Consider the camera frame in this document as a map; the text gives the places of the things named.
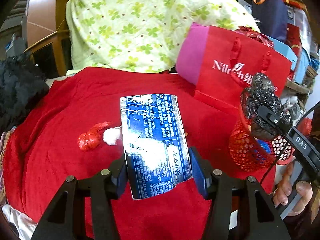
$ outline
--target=nilrich logo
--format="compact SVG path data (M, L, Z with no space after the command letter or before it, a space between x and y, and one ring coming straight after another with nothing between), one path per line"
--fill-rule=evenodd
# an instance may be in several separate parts
M248 83L251 85L252 83L252 78L253 76L250 75L248 72L246 74L242 73L242 68L244 67L244 64L242 63L237 63L233 66L233 68L229 68L229 65L224 64L222 62L218 62L216 60L213 61L213 67L212 68L217 68L218 70L220 70L223 73L226 74L232 74L232 73L236 73L238 75L238 78L240 78L241 80L243 80L244 82Z

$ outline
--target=red tablecloth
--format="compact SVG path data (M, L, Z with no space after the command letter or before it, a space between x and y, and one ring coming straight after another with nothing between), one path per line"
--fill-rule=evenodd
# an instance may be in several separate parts
M78 179L107 168L121 154L119 146L102 142L83 152L77 138L98 122L121 125L120 97L167 93L178 97L188 146L229 175L260 179L265 172L246 173L231 161L228 138L236 121L193 98L195 87L177 74L141 74L104 68L85 68L74 77L54 82L49 94L12 134L4 157L4 182L9 203L38 221L68 175ZM274 171L264 182L270 192ZM146 200L132 200L129 186L112 202L123 240L190 239L201 237L209 201L198 194L194 181ZM92 237L89 202L87 233Z

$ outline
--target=crumpled red plastic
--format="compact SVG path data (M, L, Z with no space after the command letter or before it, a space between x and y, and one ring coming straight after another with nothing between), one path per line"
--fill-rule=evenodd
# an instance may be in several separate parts
M309 136L312 129L312 119L304 118L297 129L302 133L304 136Z
M274 49L273 41L269 40L268 36L254 31L251 27L239 26L239 29L235 30L235 32L243 34L249 38L261 42L269 48Z
M78 145L80 150L87 151L96 148L100 144L101 135L98 131L106 128L110 122L97 123L87 133L80 134L78 137Z

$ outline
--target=black fur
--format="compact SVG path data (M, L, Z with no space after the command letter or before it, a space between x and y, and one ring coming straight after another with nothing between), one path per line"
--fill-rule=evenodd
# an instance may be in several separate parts
M44 80L44 74L30 60L29 54L0 61L1 133L21 124L48 93Z

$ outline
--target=black plastic bag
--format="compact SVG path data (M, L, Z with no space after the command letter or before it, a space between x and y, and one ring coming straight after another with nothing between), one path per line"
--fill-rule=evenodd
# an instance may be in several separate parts
M247 119L251 119L251 134L260 140L271 141L279 133L263 119L257 110L259 106L266 106L286 122L290 122L287 110L275 95L275 87L271 80L263 73L257 73L252 79L251 87L245 88L241 94L241 107Z
M21 124L48 93L44 80L28 54L0 61L0 133Z

